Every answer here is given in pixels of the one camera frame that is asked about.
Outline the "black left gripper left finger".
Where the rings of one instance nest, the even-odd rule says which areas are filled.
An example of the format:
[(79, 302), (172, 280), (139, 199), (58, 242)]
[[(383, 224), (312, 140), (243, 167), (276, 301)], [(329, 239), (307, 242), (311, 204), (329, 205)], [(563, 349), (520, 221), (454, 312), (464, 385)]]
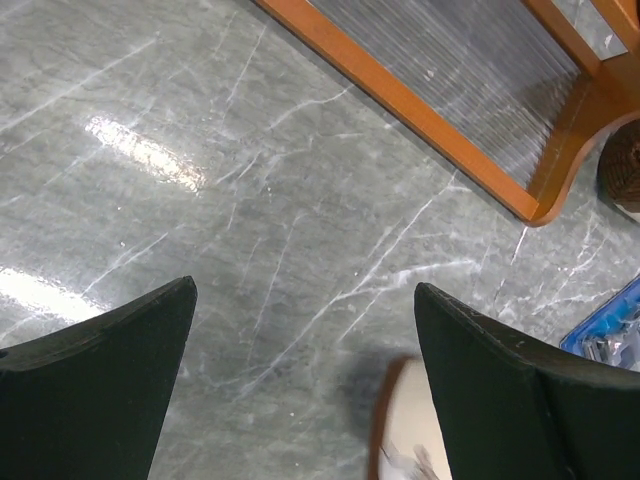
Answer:
[(186, 276), (2, 349), (2, 478), (147, 478), (196, 302)]

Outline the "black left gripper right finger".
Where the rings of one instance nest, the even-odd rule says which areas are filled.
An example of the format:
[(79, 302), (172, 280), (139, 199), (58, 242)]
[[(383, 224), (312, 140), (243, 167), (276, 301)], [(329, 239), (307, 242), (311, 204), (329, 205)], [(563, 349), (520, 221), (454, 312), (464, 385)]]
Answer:
[(636, 479), (639, 375), (487, 317), (429, 283), (414, 315), (455, 479)]

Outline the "cream roll front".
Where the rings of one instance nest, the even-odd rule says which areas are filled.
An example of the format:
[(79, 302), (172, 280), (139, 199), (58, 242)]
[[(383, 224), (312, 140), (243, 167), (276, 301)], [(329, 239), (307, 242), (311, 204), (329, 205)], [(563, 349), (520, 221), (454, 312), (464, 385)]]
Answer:
[(427, 372), (418, 357), (402, 356), (387, 369), (372, 416), (367, 477), (452, 477)]

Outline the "cartoon roll back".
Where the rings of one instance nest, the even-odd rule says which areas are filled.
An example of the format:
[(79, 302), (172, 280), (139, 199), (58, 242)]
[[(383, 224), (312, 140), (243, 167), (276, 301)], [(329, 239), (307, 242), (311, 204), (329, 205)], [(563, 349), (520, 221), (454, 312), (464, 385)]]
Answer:
[(639, 222), (639, 121), (621, 126), (601, 152), (597, 179), (606, 199)]

